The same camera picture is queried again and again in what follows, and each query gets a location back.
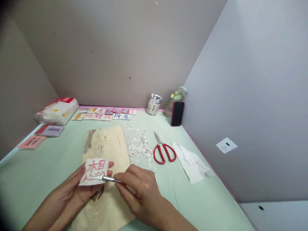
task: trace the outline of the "water bottle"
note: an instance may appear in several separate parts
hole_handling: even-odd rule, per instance
[[[179,90],[175,90],[171,96],[169,101],[167,102],[167,105],[165,106],[163,114],[166,117],[171,117],[172,116],[172,111],[173,111],[173,103],[174,102],[180,102],[182,101],[183,95],[185,94],[186,89],[184,87],[179,87]]]

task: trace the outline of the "scissor blade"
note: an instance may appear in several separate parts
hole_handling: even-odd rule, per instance
[[[157,133],[157,132],[154,132],[154,134],[155,134],[155,137],[156,137],[158,143],[161,143],[158,133]]]

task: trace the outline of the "red tissue packaging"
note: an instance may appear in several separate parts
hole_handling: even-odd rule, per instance
[[[38,113],[34,118],[42,124],[63,126],[77,111],[79,104],[75,98],[57,98]]]

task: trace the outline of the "scissors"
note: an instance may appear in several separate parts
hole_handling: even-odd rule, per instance
[[[160,138],[159,138],[157,132],[154,132],[154,134],[155,134],[155,137],[156,137],[156,139],[157,139],[157,141],[158,141],[158,144],[157,144],[156,147],[154,148],[154,152],[153,152],[153,156],[154,156],[155,161],[156,161],[157,163],[159,163],[159,164],[165,164],[165,163],[166,163],[165,158],[164,158],[164,156],[163,156],[163,153],[161,152],[161,149],[160,149],[160,144],[163,145],[164,150],[165,150],[166,153],[167,153],[167,156],[168,156],[169,161],[170,161],[170,162],[175,161],[175,160],[176,160],[176,153],[175,153],[175,151],[173,150],[173,148],[170,147],[169,145],[164,144],[162,141],[160,141]],[[168,150],[167,150],[167,147],[170,148],[171,151],[173,151],[173,153],[174,153],[174,159],[171,159],[171,158],[170,158],[170,155],[169,155],[169,152],[168,152]],[[163,160],[162,162],[158,161],[158,160],[156,159],[156,157],[155,157],[155,150],[156,150],[156,148],[158,148],[160,157],[161,157],[161,159]]]

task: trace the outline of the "smartphone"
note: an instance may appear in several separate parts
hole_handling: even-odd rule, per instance
[[[184,102],[174,102],[171,118],[171,126],[180,126],[182,123]]]

